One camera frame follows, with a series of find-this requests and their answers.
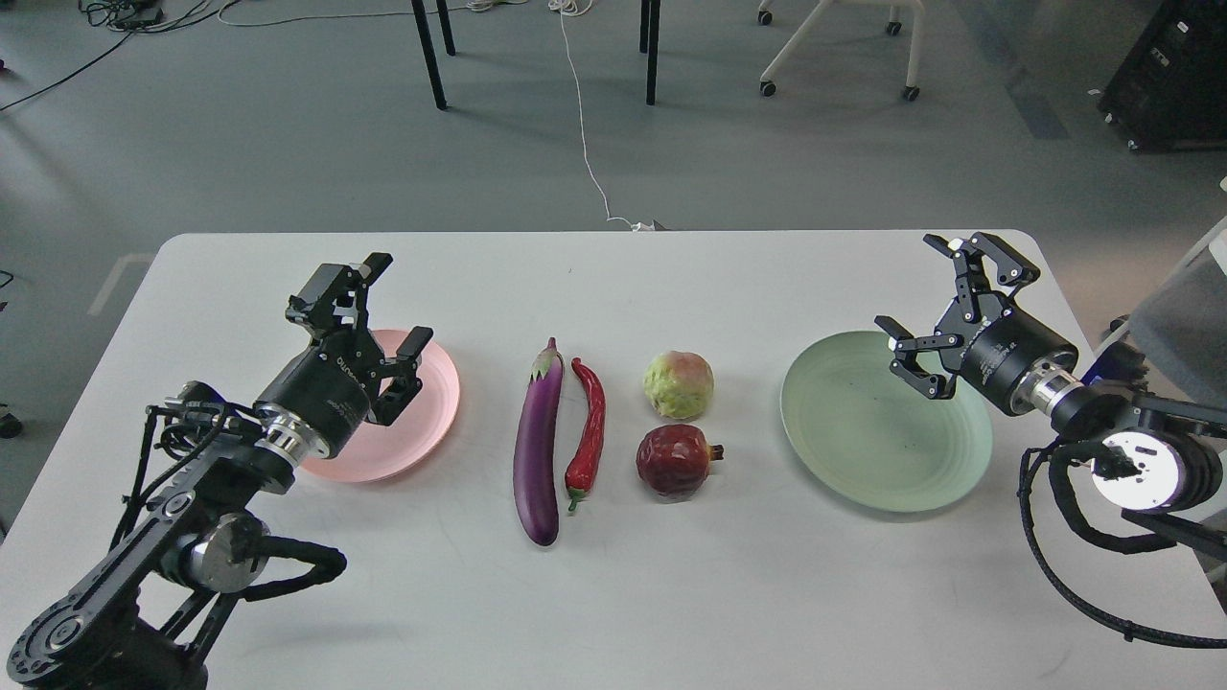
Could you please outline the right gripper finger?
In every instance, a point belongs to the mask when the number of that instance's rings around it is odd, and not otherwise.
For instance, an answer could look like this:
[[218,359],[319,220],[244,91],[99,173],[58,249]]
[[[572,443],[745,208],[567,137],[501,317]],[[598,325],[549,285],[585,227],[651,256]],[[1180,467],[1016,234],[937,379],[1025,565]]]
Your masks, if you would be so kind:
[[906,381],[926,399],[955,398],[956,376],[925,370],[919,362],[919,355],[960,349],[963,345],[963,336],[960,333],[933,333],[928,336],[915,336],[892,317],[876,317],[872,323],[887,336],[887,345],[893,354],[890,365],[890,371],[893,374]]
[[1039,266],[993,233],[969,239],[926,233],[924,241],[955,266],[955,297],[939,327],[982,327],[1009,316],[1015,293],[1040,277]]

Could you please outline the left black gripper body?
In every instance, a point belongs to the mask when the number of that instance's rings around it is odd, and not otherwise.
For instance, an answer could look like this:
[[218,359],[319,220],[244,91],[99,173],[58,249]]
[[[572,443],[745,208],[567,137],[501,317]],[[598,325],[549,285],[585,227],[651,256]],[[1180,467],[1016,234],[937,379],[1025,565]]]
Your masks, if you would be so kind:
[[310,333],[256,398],[258,446],[283,459],[333,459],[362,424],[391,426],[404,411],[404,363],[369,331],[362,297],[290,298],[285,317]]

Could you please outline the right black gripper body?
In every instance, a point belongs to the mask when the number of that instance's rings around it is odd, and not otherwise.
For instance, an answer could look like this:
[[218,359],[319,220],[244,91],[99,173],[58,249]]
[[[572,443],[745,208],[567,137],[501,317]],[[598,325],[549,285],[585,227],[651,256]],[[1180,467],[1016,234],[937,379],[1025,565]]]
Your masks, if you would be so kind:
[[1007,297],[975,297],[974,302],[978,320],[967,320],[971,309],[956,300],[939,319],[940,334],[962,339],[939,354],[939,362],[1002,413],[1022,415],[1033,409],[1018,393],[1026,376],[1042,361],[1071,370],[1077,349]]

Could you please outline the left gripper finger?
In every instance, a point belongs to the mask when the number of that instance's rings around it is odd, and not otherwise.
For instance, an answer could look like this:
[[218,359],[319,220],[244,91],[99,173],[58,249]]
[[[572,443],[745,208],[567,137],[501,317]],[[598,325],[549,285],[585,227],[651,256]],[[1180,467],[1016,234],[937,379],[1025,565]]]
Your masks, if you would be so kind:
[[314,339],[364,329],[369,289],[391,264],[387,253],[372,253],[360,264],[320,264],[307,284],[290,295],[286,320]]
[[391,426],[425,388],[418,367],[433,339],[433,328],[413,327],[411,331],[372,331],[380,349],[368,368],[368,424]]

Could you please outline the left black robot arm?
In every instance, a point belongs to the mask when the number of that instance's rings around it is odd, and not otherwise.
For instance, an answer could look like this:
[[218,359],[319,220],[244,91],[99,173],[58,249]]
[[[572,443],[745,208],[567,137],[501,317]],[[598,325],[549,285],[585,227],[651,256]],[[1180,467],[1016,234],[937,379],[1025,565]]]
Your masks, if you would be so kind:
[[6,672],[26,689],[202,689],[206,658],[234,607],[328,584],[345,555],[272,537],[248,510],[285,494],[307,458],[333,460],[360,425],[390,426],[422,389],[433,331],[394,354],[368,327],[369,289],[387,253],[323,264],[285,311],[310,345],[253,406],[189,381],[148,406],[128,506],[106,557],[32,620]]

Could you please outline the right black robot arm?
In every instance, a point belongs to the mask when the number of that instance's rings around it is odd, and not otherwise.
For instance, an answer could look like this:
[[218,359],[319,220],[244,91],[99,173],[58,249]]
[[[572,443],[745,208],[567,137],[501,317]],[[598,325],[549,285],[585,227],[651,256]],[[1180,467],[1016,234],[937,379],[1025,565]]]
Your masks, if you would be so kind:
[[1225,469],[1209,440],[1225,437],[1225,410],[1153,397],[1134,347],[1107,368],[1075,376],[1077,347],[1016,303],[1039,266],[991,233],[928,233],[924,241],[955,266],[955,297],[928,335],[876,317],[890,336],[891,372],[928,399],[951,399],[964,381],[1005,415],[1044,415],[1054,440],[1021,455],[1016,496],[1029,552],[1056,594],[1128,641],[1222,649],[1223,638],[1152,629],[1074,593],[1040,549],[1031,490],[1047,471],[1069,529],[1101,550],[1137,555],[1183,545],[1223,559],[1225,533],[1182,512],[1221,489]]

